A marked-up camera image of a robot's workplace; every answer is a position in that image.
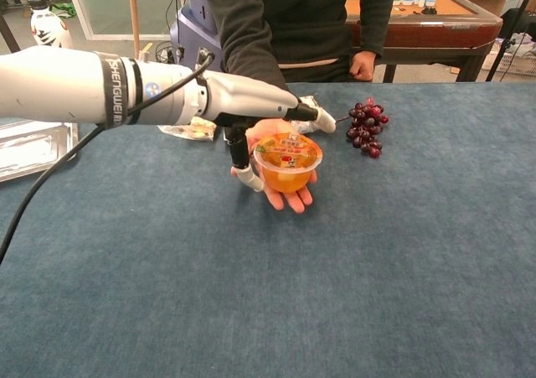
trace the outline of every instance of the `jelly cup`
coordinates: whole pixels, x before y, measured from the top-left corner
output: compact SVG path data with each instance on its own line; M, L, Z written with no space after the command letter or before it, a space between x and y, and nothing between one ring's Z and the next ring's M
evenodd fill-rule
M291 193L305 187L322 161L322 150L308 137L284 132L261 139L254 157L269 187Z

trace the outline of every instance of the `glass door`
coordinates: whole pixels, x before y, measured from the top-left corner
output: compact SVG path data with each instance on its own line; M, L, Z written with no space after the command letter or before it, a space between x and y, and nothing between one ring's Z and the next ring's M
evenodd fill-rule
M141 40L169 40L169 26L184 0L137 0ZM132 39L128 0L73 0L89 40Z

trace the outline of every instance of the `white bottle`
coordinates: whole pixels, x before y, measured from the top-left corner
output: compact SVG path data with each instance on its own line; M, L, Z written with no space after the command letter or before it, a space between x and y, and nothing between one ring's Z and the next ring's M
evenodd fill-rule
M73 48L73 40L63 20L50 12L46 0L28 0L33 15L30 21L32 34L38 45L50 45L64 49Z

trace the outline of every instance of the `white robotic arm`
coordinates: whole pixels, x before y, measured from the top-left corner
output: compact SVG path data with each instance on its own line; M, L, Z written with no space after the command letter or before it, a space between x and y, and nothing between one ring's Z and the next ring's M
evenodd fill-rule
M312 121L325 132L335 120L292 93L244 76L205 71L183 88L128 115L129 109L192 74L181 65L142 62L115 54L35 46L0 56L0 117L43 122L185 125L202 117L221 127L240 180L262 183L249 164L245 130L260 119Z

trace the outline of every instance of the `grape bunch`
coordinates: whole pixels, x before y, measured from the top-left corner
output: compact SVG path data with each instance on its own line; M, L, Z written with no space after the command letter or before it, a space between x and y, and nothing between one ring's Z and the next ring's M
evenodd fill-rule
M389 117L384 114L384 108L376 104L372 97L368 97L365 104L357 103L348 114L352 118L352 126L346 132L346 138L355 148L360 148L371 158L379 158L383 145L378 135L389 122Z

